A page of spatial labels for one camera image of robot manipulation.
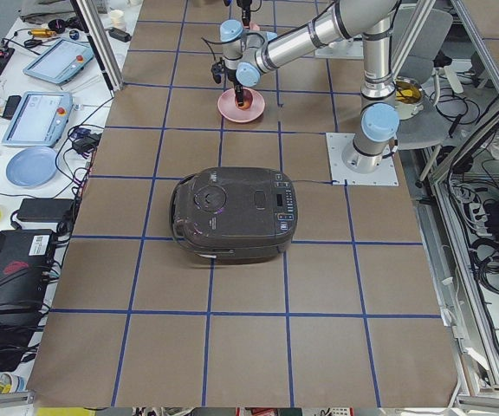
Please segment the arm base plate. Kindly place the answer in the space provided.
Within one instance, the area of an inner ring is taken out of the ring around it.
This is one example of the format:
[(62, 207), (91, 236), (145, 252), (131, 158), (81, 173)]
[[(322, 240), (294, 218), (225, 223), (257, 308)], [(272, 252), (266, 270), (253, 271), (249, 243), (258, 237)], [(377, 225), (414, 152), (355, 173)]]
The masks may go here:
[(364, 59), (363, 40), (360, 36), (331, 42), (314, 52), (315, 58), (358, 60)]
[(389, 146), (377, 156), (365, 156), (353, 146), (353, 133), (326, 133), (331, 182), (334, 185), (398, 186)]

